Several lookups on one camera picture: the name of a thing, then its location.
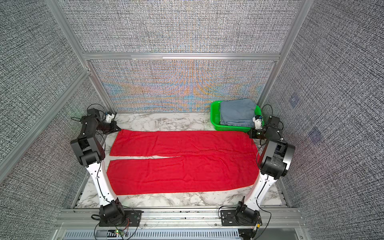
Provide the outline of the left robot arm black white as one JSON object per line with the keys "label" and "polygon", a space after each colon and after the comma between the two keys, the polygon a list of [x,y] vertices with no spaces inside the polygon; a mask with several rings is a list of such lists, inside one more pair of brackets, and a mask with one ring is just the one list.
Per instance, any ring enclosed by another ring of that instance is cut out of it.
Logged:
{"label": "left robot arm black white", "polygon": [[122,129],[118,127],[114,119],[107,120],[101,111],[88,108],[87,114],[80,118],[82,124],[78,137],[71,141],[73,152],[83,167],[90,174],[99,196],[99,218],[102,226],[118,226],[126,222],[124,207],[115,194],[107,176],[104,159],[105,149],[97,139],[98,131],[102,135],[118,133]]}

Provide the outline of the red long pants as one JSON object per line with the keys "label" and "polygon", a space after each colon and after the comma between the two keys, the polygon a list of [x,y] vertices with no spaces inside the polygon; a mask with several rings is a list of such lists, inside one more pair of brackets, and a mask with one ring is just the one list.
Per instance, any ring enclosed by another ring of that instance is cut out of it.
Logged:
{"label": "red long pants", "polygon": [[251,186],[260,155],[243,132],[121,131],[107,175],[117,195],[228,191]]}

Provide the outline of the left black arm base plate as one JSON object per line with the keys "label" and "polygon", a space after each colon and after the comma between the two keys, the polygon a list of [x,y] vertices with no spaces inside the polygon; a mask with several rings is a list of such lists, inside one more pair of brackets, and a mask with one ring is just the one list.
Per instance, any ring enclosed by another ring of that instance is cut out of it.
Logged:
{"label": "left black arm base plate", "polygon": [[125,210],[125,212],[101,214],[100,227],[138,227],[141,222],[142,211]]}

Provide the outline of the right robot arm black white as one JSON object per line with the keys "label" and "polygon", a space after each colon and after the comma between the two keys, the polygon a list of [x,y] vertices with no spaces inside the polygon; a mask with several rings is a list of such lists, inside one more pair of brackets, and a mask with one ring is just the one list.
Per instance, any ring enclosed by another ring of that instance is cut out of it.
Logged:
{"label": "right robot arm black white", "polygon": [[257,180],[249,194],[238,202],[235,211],[235,222],[241,226],[262,224],[260,210],[264,197],[272,184],[289,171],[296,148],[282,137],[281,123],[278,117],[270,116],[263,127],[248,131],[250,138],[264,140],[265,144],[261,159],[257,160]]}

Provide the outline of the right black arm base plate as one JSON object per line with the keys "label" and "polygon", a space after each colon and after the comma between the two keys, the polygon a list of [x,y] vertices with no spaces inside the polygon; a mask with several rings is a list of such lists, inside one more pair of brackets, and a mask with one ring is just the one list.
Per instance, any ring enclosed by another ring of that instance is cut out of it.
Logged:
{"label": "right black arm base plate", "polygon": [[219,218],[222,226],[262,226],[263,222],[260,213],[253,210],[236,211],[230,209],[221,209]]}

